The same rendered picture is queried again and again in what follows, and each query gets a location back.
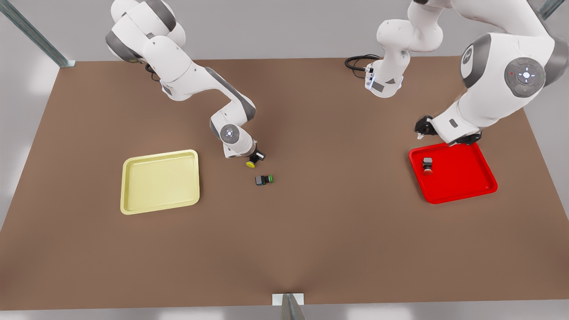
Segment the red tray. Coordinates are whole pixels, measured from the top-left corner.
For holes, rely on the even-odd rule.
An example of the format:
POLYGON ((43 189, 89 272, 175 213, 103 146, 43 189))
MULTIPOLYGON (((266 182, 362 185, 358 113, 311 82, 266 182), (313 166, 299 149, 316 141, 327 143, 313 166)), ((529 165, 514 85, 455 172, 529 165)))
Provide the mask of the red tray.
POLYGON ((409 151, 413 172, 425 200, 431 204, 452 202, 492 194, 498 184, 478 144, 445 143, 409 151), (423 174, 423 158, 433 159, 433 173, 423 174))

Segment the yellow tray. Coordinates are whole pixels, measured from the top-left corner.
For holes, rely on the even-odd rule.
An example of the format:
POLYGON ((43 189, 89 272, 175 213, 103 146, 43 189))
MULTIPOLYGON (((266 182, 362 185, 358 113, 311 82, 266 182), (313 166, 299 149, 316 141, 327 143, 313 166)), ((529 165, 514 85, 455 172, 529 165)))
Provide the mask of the yellow tray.
POLYGON ((196 204, 200 199, 195 150, 133 157, 122 167, 120 211, 124 215, 196 204))

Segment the silver frame post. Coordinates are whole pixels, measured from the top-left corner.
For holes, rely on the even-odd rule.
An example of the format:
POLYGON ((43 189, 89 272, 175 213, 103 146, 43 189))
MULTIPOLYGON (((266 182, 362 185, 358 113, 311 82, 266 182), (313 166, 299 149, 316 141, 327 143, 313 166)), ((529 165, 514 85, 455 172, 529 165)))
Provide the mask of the silver frame post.
POLYGON ((543 20, 546 20, 565 0, 546 0, 545 3, 539 8, 539 15, 543 20))
POLYGON ((305 305, 304 293, 272 294, 272 305, 280 306, 280 320, 306 320, 301 309, 305 305))
POLYGON ((75 60, 68 60, 51 42, 45 38, 9 0, 0 0, 0 12, 8 18, 24 35, 37 45, 59 68, 75 67, 75 60))

